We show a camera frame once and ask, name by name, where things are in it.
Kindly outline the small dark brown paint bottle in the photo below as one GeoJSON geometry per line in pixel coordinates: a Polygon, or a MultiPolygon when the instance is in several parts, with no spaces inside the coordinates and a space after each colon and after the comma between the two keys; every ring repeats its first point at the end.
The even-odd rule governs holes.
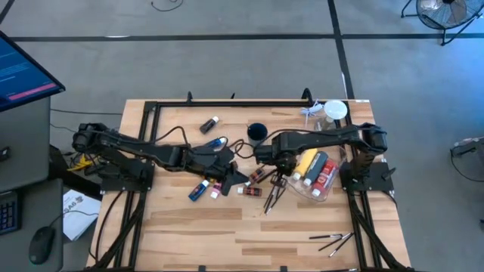
{"type": "Polygon", "coordinates": [[[219,122],[218,116],[214,116],[211,119],[208,119],[205,123],[200,126],[200,132],[202,134],[206,134],[209,132],[217,123],[219,122]]]}

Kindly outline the dark blue cup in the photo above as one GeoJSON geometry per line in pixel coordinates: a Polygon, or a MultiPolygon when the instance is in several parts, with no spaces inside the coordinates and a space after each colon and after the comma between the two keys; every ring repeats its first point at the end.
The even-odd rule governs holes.
{"type": "Polygon", "coordinates": [[[268,135],[268,129],[262,123],[255,122],[247,127],[247,137],[249,144],[253,147],[261,144],[268,135]]]}

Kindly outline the black keyboard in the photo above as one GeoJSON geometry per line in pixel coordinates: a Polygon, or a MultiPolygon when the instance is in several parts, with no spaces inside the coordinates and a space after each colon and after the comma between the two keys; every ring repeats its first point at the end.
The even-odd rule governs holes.
{"type": "Polygon", "coordinates": [[[16,191],[0,193],[0,236],[20,229],[20,199],[16,191]]]}

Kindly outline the grey desk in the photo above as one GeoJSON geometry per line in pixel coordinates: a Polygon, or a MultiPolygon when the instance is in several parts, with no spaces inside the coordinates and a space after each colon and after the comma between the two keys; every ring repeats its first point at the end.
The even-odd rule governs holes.
{"type": "Polygon", "coordinates": [[[0,236],[0,272],[58,272],[63,266],[63,184],[50,179],[50,106],[44,98],[0,113],[0,148],[10,158],[0,162],[0,193],[16,191],[20,229],[0,236]],[[44,264],[29,261],[29,243],[41,227],[55,229],[51,254],[44,264]]]}

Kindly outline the computer monitor blue screen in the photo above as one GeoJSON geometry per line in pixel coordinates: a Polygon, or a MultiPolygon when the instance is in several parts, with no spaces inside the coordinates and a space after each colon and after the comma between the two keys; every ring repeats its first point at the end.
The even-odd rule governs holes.
{"type": "Polygon", "coordinates": [[[64,91],[58,79],[0,31],[0,112],[64,91]]]}

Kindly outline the grey floor equipment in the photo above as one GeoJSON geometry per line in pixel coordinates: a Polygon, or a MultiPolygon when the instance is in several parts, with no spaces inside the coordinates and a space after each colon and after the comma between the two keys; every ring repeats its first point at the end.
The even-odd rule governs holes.
{"type": "Polygon", "coordinates": [[[470,178],[463,174],[459,168],[455,165],[455,158],[462,157],[467,153],[476,153],[479,157],[479,161],[484,165],[484,136],[478,138],[465,138],[462,141],[458,141],[450,149],[450,161],[455,171],[463,178],[469,181],[484,183],[484,179],[470,178]]]}

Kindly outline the large yellow paint bottle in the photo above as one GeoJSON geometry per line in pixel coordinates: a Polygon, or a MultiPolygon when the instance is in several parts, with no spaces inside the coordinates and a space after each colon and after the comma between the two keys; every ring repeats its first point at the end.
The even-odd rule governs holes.
{"type": "Polygon", "coordinates": [[[298,181],[307,172],[317,153],[317,149],[309,149],[301,155],[292,175],[293,180],[298,181]]]}

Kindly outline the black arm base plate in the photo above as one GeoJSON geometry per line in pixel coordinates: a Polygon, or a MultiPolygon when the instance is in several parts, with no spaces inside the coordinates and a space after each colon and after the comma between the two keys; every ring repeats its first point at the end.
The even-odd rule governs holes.
{"type": "Polygon", "coordinates": [[[130,163],[128,166],[109,164],[99,172],[101,190],[146,192],[151,190],[154,165],[150,162],[130,163]]]}
{"type": "Polygon", "coordinates": [[[396,168],[389,168],[386,162],[374,162],[366,176],[357,179],[352,174],[351,164],[344,162],[339,170],[342,187],[349,191],[392,191],[392,174],[396,168]]]}

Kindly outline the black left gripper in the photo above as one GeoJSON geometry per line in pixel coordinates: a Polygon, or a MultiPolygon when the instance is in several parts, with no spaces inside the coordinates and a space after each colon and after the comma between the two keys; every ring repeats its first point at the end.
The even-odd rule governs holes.
{"type": "Polygon", "coordinates": [[[193,147],[185,157],[185,171],[209,178],[225,178],[221,194],[227,196],[233,184],[244,184],[249,178],[233,164],[234,152],[228,147],[215,151],[206,146],[193,147]]]}

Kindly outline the large red paint bottle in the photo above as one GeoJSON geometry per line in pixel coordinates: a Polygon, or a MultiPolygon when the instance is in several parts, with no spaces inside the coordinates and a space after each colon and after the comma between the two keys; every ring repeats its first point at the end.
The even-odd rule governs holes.
{"type": "Polygon", "coordinates": [[[321,199],[327,195],[337,167],[338,165],[332,159],[326,161],[315,182],[312,184],[313,197],[321,199]]]}

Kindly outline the white paper booklet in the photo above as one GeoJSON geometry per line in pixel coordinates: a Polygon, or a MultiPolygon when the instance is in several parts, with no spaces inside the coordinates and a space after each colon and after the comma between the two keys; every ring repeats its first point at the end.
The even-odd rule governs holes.
{"type": "Polygon", "coordinates": [[[98,218],[101,201],[75,190],[67,191],[63,200],[63,232],[76,241],[98,218]]]}

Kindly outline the clear plastic bin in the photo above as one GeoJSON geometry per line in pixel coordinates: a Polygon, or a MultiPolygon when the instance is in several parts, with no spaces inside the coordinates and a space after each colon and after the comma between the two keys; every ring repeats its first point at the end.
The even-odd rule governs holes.
{"type": "MultiPolygon", "coordinates": [[[[324,202],[326,200],[326,198],[328,197],[328,195],[330,194],[330,192],[332,191],[332,186],[333,186],[334,181],[339,176],[340,166],[344,162],[346,162],[346,151],[342,147],[339,147],[339,146],[318,148],[317,150],[318,150],[318,152],[319,151],[324,151],[325,153],[327,153],[328,154],[328,159],[327,160],[332,159],[338,165],[337,170],[334,173],[332,185],[330,186],[330,189],[329,189],[327,195],[325,197],[321,198],[321,199],[313,197],[312,196],[312,184],[315,181],[310,186],[308,186],[308,187],[305,186],[303,184],[303,180],[304,180],[304,176],[305,175],[303,175],[298,181],[295,181],[292,178],[292,175],[293,175],[293,173],[292,173],[292,175],[288,178],[288,184],[290,185],[291,189],[294,192],[298,193],[301,197],[304,197],[306,199],[309,199],[309,200],[311,200],[313,202],[324,202]]],[[[296,157],[297,158],[297,164],[299,162],[299,158],[301,157],[301,155],[298,155],[296,157]]]]}

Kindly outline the large grey paint bottle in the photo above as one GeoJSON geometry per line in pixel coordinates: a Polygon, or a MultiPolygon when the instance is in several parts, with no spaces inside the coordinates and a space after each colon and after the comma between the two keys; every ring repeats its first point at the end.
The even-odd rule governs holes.
{"type": "Polygon", "coordinates": [[[313,158],[303,180],[303,184],[305,186],[310,186],[319,176],[321,173],[322,168],[324,167],[326,161],[328,159],[328,154],[324,151],[319,151],[313,158]]]}

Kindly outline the black floor fan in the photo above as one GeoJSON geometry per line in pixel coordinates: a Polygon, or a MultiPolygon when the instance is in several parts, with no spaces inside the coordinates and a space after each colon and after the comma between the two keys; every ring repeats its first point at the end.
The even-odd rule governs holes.
{"type": "Polygon", "coordinates": [[[470,24],[484,15],[484,0],[408,0],[400,17],[417,17],[442,32],[441,46],[453,42],[470,24]]]}

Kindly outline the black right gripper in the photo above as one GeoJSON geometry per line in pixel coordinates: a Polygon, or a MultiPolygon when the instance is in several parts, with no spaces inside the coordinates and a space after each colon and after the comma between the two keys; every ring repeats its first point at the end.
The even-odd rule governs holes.
{"type": "Polygon", "coordinates": [[[286,176],[291,176],[296,168],[298,153],[295,151],[280,151],[272,145],[262,145],[253,150],[253,155],[257,164],[275,166],[277,171],[282,174],[272,175],[270,183],[273,187],[286,187],[286,176]]]}

